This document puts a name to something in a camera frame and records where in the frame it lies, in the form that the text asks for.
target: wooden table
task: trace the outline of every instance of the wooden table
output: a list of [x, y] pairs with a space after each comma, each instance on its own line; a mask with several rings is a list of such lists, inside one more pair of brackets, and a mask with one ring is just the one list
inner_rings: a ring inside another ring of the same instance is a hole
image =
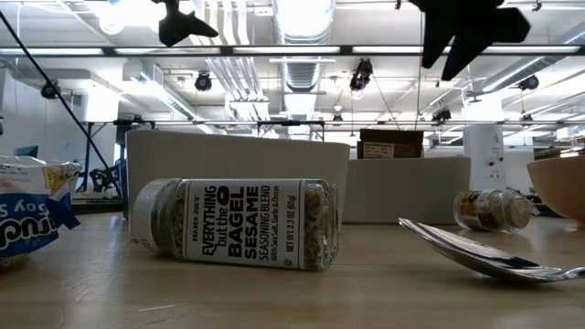
[[[118, 216], [81, 221], [0, 273], [1, 329], [585, 327], [585, 281], [482, 279], [394, 225], [344, 226], [335, 265], [313, 273], [163, 259], [132, 244]], [[585, 264], [585, 232], [569, 220], [466, 235], [548, 265]]]

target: metal spoon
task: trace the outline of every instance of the metal spoon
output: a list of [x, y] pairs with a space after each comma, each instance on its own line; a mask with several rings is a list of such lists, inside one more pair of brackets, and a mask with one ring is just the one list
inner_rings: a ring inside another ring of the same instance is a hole
[[585, 267], [568, 271], [550, 268], [409, 219], [399, 218], [399, 223], [448, 259], [493, 278], [524, 283], [585, 279]]

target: plastic bag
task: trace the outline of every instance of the plastic bag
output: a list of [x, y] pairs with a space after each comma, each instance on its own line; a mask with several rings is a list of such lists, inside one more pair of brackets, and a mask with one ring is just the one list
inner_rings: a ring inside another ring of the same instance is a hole
[[71, 211], [81, 166], [0, 155], [0, 270], [80, 223]]

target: white pillar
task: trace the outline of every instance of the white pillar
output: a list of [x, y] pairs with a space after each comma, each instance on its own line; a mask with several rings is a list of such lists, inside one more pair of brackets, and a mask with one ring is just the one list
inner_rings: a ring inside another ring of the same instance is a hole
[[[484, 97], [480, 102], [465, 103], [467, 121], [501, 121], [504, 119], [499, 98]], [[465, 155], [472, 160], [472, 190], [506, 189], [504, 136], [501, 125], [475, 125], [463, 133]]]

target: glass jar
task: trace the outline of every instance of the glass jar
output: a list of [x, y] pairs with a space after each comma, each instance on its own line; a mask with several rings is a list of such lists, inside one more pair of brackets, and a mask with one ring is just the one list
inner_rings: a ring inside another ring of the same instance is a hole
[[525, 228], [532, 217], [533, 205], [516, 191], [469, 191], [453, 202], [457, 223], [474, 230], [514, 233]]
[[180, 260], [322, 271], [338, 252], [336, 187], [320, 179], [158, 179], [132, 233]]

